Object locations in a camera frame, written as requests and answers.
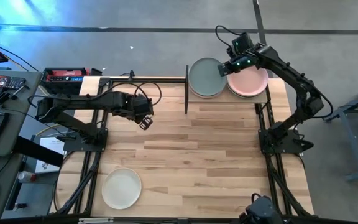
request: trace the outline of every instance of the wooden table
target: wooden table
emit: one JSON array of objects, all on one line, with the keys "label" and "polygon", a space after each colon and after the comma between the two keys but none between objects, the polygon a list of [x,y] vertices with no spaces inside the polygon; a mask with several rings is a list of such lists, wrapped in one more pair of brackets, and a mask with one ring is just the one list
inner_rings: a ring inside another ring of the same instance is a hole
[{"label": "wooden table", "polygon": [[[99,78],[86,77],[80,94],[95,95]],[[268,84],[275,120],[284,120],[290,116],[284,82],[271,78]],[[92,216],[237,218],[251,203],[252,193],[270,195],[253,103],[189,103],[185,115],[185,85],[160,86],[163,97],[154,106],[154,123],[147,131],[132,121],[108,116],[109,139],[99,167]],[[134,89],[121,85],[115,90],[132,93]],[[144,85],[144,90],[157,100],[155,86]],[[76,110],[75,117],[90,122],[92,114],[92,110]],[[290,154],[282,157],[289,189],[313,213],[301,161]],[[62,168],[57,184],[59,208],[78,185],[83,158],[83,152],[76,152]],[[140,198],[125,210],[108,207],[101,195],[106,176],[118,167],[135,170],[142,180]],[[85,192],[82,209],[88,189]]]}]

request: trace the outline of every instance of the gray desk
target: gray desk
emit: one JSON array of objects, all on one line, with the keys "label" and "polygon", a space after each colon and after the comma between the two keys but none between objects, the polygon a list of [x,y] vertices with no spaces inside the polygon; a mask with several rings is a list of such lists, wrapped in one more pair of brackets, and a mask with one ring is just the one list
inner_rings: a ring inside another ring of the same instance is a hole
[{"label": "gray desk", "polygon": [[[8,109],[21,111],[27,114],[27,111],[30,107],[29,103],[27,102],[27,97],[33,95],[37,90],[38,83],[42,76],[41,73],[0,70],[0,75],[22,77],[26,79],[26,85],[30,89],[20,92],[18,94],[19,98],[17,100],[6,101],[4,106],[6,106]],[[10,156],[12,156],[12,158],[8,165],[0,173],[0,218],[5,209],[6,202],[12,190],[12,185],[16,179],[17,172],[19,171],[23,160],[23,155],[11,155],[11,151],[16,143],[16,139],[23,125],[25,115],[8,110],[6,112],[10,113],[10,116],[6,127],[0,136],[0,169],[3,165],[5,165]]]},{"label": "gray desk", "polygon": [[[30,88],[29,90],[21,91],[16,100],[7,100],[4,106],[7,109],[17,110],[27,114],[30,104],[27,102],[27,98],[34,95],[37,91],[38,84],[40,82],[42,74],[39,72],[18,72],[18,71],[5,71],[0,70],[0,75],[7,75],[10,77],[21,77],[26,79],[26,85]],[[11,153],[16,138],[19,135],[20,129],[22,128],[25,115],[15,111],[2,110],[0,111],[9,113],[9,119],[6,127],[0,135],[0,156],[6,156]]]}]

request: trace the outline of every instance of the desk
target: desk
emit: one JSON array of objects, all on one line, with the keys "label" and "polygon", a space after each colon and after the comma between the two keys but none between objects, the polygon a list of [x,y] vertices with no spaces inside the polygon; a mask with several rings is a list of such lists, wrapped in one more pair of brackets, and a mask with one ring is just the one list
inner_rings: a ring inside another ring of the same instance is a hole
[{"label": "desk", "polygon": [[[95,95],[99,78],[85,77],[80,94]],[[251,203],[252,193],[270,195],[253,103],[189,103],[185,115],[185,85],[159,85],[163,97],[154,106],[154,123],[147,131],[132,121],[108,116],[108,144],[101,158],[92,216],[238,218]],[[156,87],[144,86],[146,94],[157,100]],[[284,82],[270,79],[269,87],[275,119],[284,120],[290,115]],[[134,88],[121,85],[116,90],[132,93]],[[87,123],[92,114],[92,110],[76,110],[75,117]],[[83,152],[75,152],[62,168],[57,183],[59,207],[78,185],[83,157]],[[282,157],[289,189],[313,213],[299,158]],[[118,167],[134,169],[142,180],[139,200],[125,210],[108,207],[101,195],[106,176]]]},{"label": "desk", "polygon": [[[20,92],[18,94],[18,99],[7,100],[4,105],[8,109],[21,111],[27,114],[27,111],[30,107],[29,103],[27,102],[27,97],[33,95],[37,90],[38,83],[41,79],[41,73],[0,70],[0,75],[22,77],[26,79],[26,85],[30,89]],[[7,125],[0,135],[0,169],[3,167],[3,165],[5,165],[10,156],[12,156],[12,158],[4,170],[0,173],[0,218],[5,209],[9,194],[11,193],[12,185],[16,179],[17,172],[19,171],[19,168],[22,164],[23,155],[11,155],[11,151],[15,146],[16,138],[19,135],[25,119],[24,114],[8,110],[5,112],[9,113],[10,115]]]}]

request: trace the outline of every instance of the concrete floor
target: concrete floor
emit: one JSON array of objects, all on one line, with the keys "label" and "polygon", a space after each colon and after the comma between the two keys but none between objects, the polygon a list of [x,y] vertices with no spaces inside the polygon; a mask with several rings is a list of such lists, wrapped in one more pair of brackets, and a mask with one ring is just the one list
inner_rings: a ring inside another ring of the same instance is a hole
[{"label": "concrete floor", "polygon": [[[265,29],[358,30],[358,1],[259,0]],[[214,33],[140,32],[137,28],[258,29],[252,0],[0,0],[0,44],[42,70],[45,67],[94,67],[105,75],[133,69],[138,75],[183,76],[185,65],[201,57],[227,60],[226,47]],[[15,25],[123,27],[132,32],[28,32]],[[231,41],[230,34],[221,34]],[[254,42],[258,34],[252,34]],[[265,35],[282,59],[305,72],[335,107],[358,94],[358,35]],[[11,63],[0,64],[15,66]],[[295,92],[287,88],[294,110]],[[321,114],[328,112],[328,106]],[[358,127],[358,117],[352,118]],[[27,119],[22,136],[43,129]],[[358,221],[358,181],[344,176],[357,171],[349,141],[339,120],[310,120],[299,126],[315,147],[305,152],[306,176],[315,213],[324,218]],[[50,197],[28,191],[51,191],[50,184],[28,185],[19,202],[32,208],[4,217],[47,213]]]}]

